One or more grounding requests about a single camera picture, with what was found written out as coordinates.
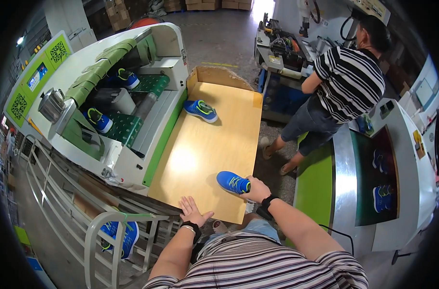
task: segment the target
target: striped shirt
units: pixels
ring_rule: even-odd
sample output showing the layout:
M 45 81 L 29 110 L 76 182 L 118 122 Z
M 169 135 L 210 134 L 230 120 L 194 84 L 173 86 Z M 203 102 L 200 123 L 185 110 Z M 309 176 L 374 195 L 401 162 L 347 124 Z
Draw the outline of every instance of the striped shirt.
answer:
M 368 112 L 385 92 L 379 61 L 367 49 L 334 47 L 315 61 L 314 70 L 322 80 L 322 106 L 342 123 Z
M 260 238 L 221 242 L 226 236 L 235 235 Z M 219 236 L 199 252 L 198 261 L 184 279 L 158 276 L 149 280 L 143 289 L 367 289 L 366 273 L 349 253 L 329 252 L 310 261 L 302 253 L 272 240 L 251 231 Z

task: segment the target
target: white pillar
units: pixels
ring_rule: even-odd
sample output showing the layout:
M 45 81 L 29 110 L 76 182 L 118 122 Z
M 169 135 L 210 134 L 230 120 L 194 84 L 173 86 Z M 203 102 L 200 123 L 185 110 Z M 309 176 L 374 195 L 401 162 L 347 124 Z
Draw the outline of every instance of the white pillar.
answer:
M 82 0 L 46 0 L 43 9 L 51 35 L 54 36 L 64 30 L 69 37 L 73 52 L 96 42 Z

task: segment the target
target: control panel screen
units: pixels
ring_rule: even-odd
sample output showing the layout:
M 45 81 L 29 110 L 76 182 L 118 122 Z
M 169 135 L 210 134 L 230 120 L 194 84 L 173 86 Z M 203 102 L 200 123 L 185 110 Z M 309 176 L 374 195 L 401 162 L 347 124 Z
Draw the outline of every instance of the control panel screen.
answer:
M 41 63 L 40 66 L 35 70 L 35 73 L 30 77 L 30 80 L 28 81 L 28 87 L 30 87 L 30 90 L 33 91 L 35 87 L 38 85 L 40 80 L 45 76 L 47 73 L 47 68 L 44 65 L 44 63 Z

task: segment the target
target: black wristband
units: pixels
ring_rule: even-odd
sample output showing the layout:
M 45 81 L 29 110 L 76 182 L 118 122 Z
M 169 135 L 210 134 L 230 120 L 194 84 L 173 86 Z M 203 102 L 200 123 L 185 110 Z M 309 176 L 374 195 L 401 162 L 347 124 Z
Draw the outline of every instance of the black wristband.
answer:
M 279 197 L 277 197 L 277 196 L 273 196 L 273 195 L 270 195 L 269 197 L 267 197 L 266 199 L 264 199 L 264 200 L 261 202 L 261 207 L 263 208 L 263 210 L 265 210 L 266 212 L 269 213 L 269 211 L 268 211 L 269 205 L 270 205 L 271 201 L 274 200 L 274 199 L 279 199 Z
M 181 227 L 182 226 L 189 226 L 193 228 L 193 231 L 195 232 L 195 236 L 193 238 L 193 244 L 197 243 L 197 241 L 200 239 L 200 236 L 202 235 L 199 226 L 197 224 L 192 223 L 191 221 L 183 222 Z

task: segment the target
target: denim shorts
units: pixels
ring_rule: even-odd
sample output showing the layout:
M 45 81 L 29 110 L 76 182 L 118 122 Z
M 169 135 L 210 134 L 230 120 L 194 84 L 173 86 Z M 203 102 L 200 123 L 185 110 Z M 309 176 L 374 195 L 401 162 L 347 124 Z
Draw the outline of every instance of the denim shorts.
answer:
M 322 107 L 315 94 L 297 110 L 280 134 L 284 142 L 296 141 L 308 132 L 298 146 L 298 151 L 307 156 L 316 148 L 328 142 L 343 124 L 338 124 L 331 114 Z
M 252 231 L 255 233 L 260 233 L 274 239 L 280 244 L 279 236 L 277 236 L 277 231 L 265 220 L 251 220 L 250 223 L 242 231 Z M 216 237 L 222 236 L 225 233 L 215 233 L 211 234 L 208 240 L 206 240 L 205 245 L 211 242 Z

